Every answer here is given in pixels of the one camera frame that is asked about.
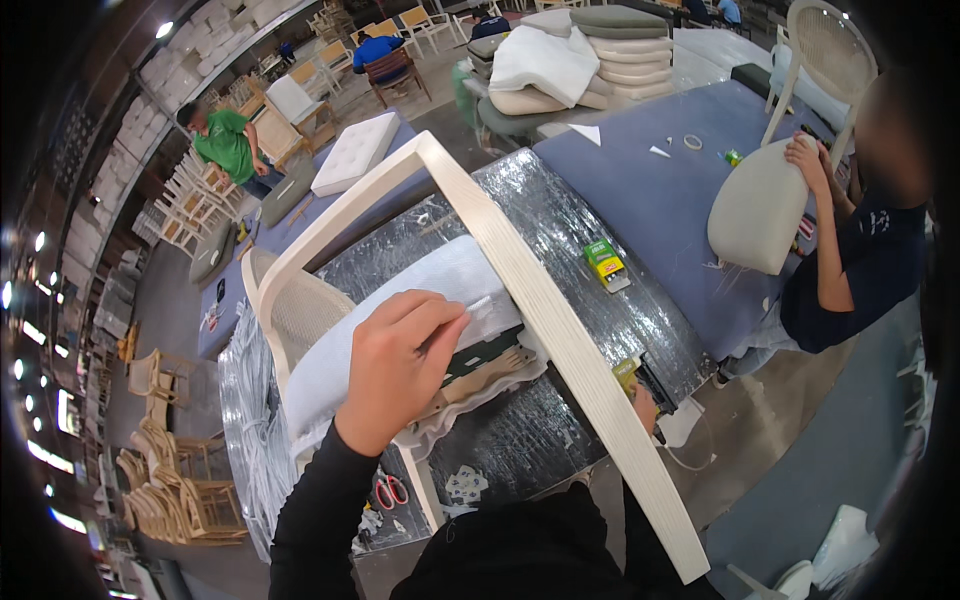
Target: navy t-shirt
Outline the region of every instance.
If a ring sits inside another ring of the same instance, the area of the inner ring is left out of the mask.
[[[853,311],[830,312],[817,300],[817,253],[786,282],[780,322],[807,352],[849,340],[913,294],[924,275],[925,207],[892,208],[887,190],[871,185],[837,230],[840,260],[853,297]]]

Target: worker's arm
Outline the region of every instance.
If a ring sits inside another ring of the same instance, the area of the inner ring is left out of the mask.
[[[348,399],[276,524],[272,600],[315,597],[318,590],[324,598],[357,597],[350,541],[379,456],[440,390],[468,322],[461,303],[410,290],[380,304],[353,331]]]
[[[833,197],[827,173],[819,153],[797,137],[794,133],[794,140],[786,145],[783,156],[787,162],[800,167],[817,203],[817,300],[824,310],[852,312],[853,295],[840,260],[836,222],[833,220]]]

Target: gray pants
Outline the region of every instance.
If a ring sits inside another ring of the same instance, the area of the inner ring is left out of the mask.
[[[774,302],[747,339],[733,349],[727,362],[720,367],[720,374],[728,379],[749,375],[773,358],[777,350],[802,352],[780,322],[780,300]]]

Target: unfinished wooden chair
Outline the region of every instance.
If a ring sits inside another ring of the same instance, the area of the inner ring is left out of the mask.
[[[380,100],[380,104],[383,105],[384,108],[387,107],[387,101],[383,98],[383,90],[397,87],[410,79],[413,79],[417,83],[417,87],[426,94],[427,102],[433,101],[433,98],[430,96],[430,90],[426,88],[426,83],[423,81],[423,77],[420,76],[417,66],[414,65],[413,60],[407,56],[407,51],[402,47],[397,48],[382,59],[368,62],[363,65],[363,69],[367,72],[367,78],[370,80],[370,87],[373,88],[373,93],[376,94],[376,97]],[[403,69],[403,71],[390,80],[386,82],[378,81],[401,69]]]

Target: hand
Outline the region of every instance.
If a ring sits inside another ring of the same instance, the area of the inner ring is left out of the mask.
[[[657,422],[657,404],[654,402],[654,397],[638,383],[630,387],[634,391],[634,411],[640,417],[640,422],[643,423],[643,428],[647,430],[647,435],[653,435],[654,423]]]
[[[783,157],[790,164],[800,167],[800,172],[804,174],[806,184],[813,191],[813,195],[819,198],[830,200],[830,186],[827,181],[827,171],[820,159],[820,153],[810,148],[809,144],[800,139],[801,135],[806,133],[796,132],[793,134],[793,141],[786,145],[783,151]]]
[[[353,330],[348,398],[335,421],[353,451],[378,456],[440,390],[470,321],[465,310],[440,294],[409,290]]]
[[[262,160],[254,157],[253,159],[253,170],[256,171],[256,174],[260,177],[263,177],[270,173],[270,169],[267,168],[267,165],[264,164]]]

